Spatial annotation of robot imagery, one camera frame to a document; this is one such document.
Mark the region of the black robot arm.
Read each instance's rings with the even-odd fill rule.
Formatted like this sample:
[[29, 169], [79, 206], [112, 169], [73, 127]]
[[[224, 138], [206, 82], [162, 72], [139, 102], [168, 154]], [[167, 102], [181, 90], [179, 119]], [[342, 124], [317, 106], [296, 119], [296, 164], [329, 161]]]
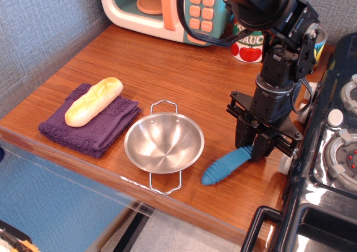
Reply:
[[228, 112], [237, 120], [235, 146], [251, 146], [259, 161], [277, 148], [291, 156], [303, 136], [290, 114], [317, 63], [319, 16], [306, 0], [225, 0], [234, 18], [248, 31], [264, 34], [262, 69], [249, 96], [230, 94]]

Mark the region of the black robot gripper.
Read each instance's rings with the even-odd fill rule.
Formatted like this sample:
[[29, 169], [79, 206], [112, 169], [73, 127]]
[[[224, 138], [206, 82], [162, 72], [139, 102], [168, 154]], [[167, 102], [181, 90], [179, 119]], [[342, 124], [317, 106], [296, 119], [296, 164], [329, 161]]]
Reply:
[[230, 93], [227, 112], [237, 119], [235, 147], [252, 145], [252, 162], [269, 156], [275, 148], [288, 156], [296, 153], [303, 136], [290, 113], [301, 86], [291, 81], [284, 88], [274, 87], [258, 77], [253, 96], [237, 90]]

